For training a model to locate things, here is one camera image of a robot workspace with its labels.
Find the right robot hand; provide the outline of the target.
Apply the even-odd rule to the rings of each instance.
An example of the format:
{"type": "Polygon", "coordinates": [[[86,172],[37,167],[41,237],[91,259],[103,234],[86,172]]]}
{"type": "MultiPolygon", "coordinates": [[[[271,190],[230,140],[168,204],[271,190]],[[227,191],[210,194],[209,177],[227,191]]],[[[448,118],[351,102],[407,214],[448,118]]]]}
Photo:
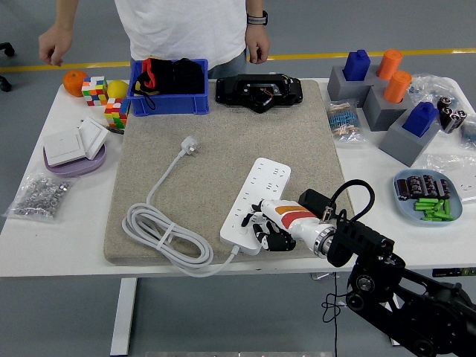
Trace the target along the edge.
{"type": "Polygon", "coordinates": [[[262,200],[251,206],[251,212],[242,220],[245,227],[251,219],[254,236],[267,251],[292,251],[298,240],[303,241],[314,254],[323,253],[323,246],[331,240],[335,227],[322,222],[314,213],[295,201],[262,200]]]}

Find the person's left hand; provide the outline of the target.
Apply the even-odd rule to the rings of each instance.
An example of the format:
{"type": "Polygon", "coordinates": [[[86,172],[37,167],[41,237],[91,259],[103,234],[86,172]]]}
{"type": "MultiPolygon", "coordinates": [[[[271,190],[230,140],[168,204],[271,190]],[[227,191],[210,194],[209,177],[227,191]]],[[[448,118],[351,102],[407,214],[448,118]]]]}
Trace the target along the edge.
{"type": "Polygon", "coordinates": [[[245,43],[252,64],[262,64],[268,59],[271,42],[265,25],[247,25],[245,43]]]}

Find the person's right hand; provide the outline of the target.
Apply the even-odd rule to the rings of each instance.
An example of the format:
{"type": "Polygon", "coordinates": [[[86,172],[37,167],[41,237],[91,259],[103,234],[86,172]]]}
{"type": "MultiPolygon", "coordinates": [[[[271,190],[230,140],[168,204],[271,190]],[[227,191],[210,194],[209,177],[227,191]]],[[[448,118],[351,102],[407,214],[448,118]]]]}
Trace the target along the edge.
{"type": "Polygon", "coordinates": [[[73,27],[55,23],[39,36],[39,59],[47,65],[61,67],[71,47],[73,27]]]}

